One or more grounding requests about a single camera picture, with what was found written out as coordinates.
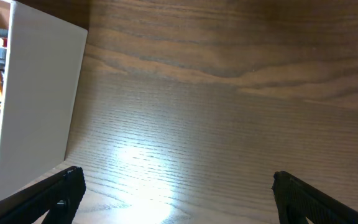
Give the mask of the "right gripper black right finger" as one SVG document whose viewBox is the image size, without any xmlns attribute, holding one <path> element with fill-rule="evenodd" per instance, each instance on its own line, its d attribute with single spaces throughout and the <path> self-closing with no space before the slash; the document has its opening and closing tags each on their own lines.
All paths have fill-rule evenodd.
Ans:
<svg viewBox="0 0 358 224">
<path fill-rule="evenodd" d="M 281 224 L 358 224 L 358 212 L 291 175 L 274 173 L 272 186 Z"/>
</svg>

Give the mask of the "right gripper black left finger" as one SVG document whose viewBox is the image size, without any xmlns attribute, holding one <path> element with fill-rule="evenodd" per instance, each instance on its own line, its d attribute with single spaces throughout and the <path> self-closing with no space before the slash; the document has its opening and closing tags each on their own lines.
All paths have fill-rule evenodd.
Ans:
<svg viewBox="0 0 358 224">
<path fill-rule="evenodd" d="M 0 223 L 72 223 L 86 191 L 83 169 L 71 166 L 0 201 Z"/>
</svg>

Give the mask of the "white cardboard box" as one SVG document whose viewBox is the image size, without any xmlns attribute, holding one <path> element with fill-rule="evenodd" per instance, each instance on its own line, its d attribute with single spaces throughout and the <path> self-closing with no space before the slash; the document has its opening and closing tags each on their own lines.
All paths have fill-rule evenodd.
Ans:
<svg viewBox="0 0 358 224">
<path fill-rule="evenodd" d="M 0 200 L 63 162 L 87 31 L 0 1 L 7 54 L 0 113 Z"/>
</svg>

